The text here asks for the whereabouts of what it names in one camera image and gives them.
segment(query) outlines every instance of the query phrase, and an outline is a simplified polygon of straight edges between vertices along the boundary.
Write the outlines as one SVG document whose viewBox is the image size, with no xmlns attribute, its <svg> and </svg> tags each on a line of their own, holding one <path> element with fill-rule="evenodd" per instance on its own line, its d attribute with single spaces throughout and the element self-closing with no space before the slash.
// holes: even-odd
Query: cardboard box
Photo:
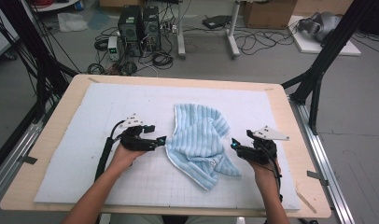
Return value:
<svg viewBox="0 0 379 224">
<path fill-rule="evenodd" d="M 101 7 L 142 6 L 143 0 L 99 0 Z"/>
<path fill-rule="evenodd" d="M 298 0 L 294 15 L 312 16 L 315 12 L 329 11 L 336 15 L 344 15 L 353 0 Z"/>
<path fill-rule="evenodd" d="M 273 0 L 270 3 L 246 3 L 244 21 L 247 28 L 286 29 L 297 0 Z"/>
</svg>

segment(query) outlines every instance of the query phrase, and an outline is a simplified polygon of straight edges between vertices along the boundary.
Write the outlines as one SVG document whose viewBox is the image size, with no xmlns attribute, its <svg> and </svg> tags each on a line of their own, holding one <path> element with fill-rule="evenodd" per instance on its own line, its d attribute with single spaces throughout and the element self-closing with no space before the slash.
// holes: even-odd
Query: hand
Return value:
<svg viewBox="0 0 379 224">
<path fill-rule="evenodd" d="M 119 143 L 114 153 L 114 157 L 105 171 L 111 172 L 116 176 L 120 176 L 126 169 L 131 166 L 137 157 L 144 154 L 146 154 L 145 151 L 131 151 Z"/>
<path fill-rule="evenodd" d="M 260 165 L 253 161 L 247 161 L 254 170 L 257 186 L 259 187 L 262 197 L 275 197 L 279 198 L 277 194 L 276 178 L 274 176 L 274 166 L 270 163 Z M 278 174 L 280 174 L 279 162 L 275 160 L 278 167 Z"/>
</svg>

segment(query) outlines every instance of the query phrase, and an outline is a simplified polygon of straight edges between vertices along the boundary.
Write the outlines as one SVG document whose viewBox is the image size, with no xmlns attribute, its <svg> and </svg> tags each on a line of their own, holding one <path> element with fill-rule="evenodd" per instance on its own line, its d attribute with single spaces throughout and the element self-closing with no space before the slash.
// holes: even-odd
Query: computer tower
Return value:
<svg viewBox="0 0 379 224">
<path fill-rule="evenodd" d="M 158 7 L 146 7 L 143 11 L 143 23 L 147 41 L 147 50 L 161 50 L 161 32 Z"/>
<path fill-rule="evenodd" d="M 120 13 L 118 28 L 124 51 L 131 50 L 131 56 L 141 56 L 140 42 L 145 37 L 141 7 L 124 6 Z"/>
</svg>

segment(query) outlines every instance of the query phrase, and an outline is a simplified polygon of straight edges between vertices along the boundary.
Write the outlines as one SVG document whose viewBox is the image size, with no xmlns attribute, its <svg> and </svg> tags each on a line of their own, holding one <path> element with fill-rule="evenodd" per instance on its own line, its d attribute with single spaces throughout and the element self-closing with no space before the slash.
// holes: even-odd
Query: forearm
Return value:
<svg viewBox="0 0 379 224">
<path fill-rule="evenodd" d="M 113 172 L 104 172 L 79 199 L 62 223 L 94 223 L 118 178 L 119 175 Z"/>
<path fill-rule="evenodd" d="M 286 212 L 277 195 L 262 194 L 262 200 L 264 201 L 268 224 L 289 223 Z"/>
</svg>

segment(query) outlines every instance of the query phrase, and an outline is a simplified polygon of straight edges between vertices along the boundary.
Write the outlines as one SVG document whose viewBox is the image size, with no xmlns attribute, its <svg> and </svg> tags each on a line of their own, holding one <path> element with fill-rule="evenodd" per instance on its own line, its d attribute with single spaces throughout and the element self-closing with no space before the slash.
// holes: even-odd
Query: cloth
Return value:
<svg viewBox="0 0 379 224">
<path fill-rule="evenodd" d="M 175 132 L 166 141 L 167 156 L 182 172 L 206 190 L 218 173 L 241 175 L 225 154 L 221 138 L 230 126 L 222 114 L 205 105 L 175 105 Z"/>
</svg>

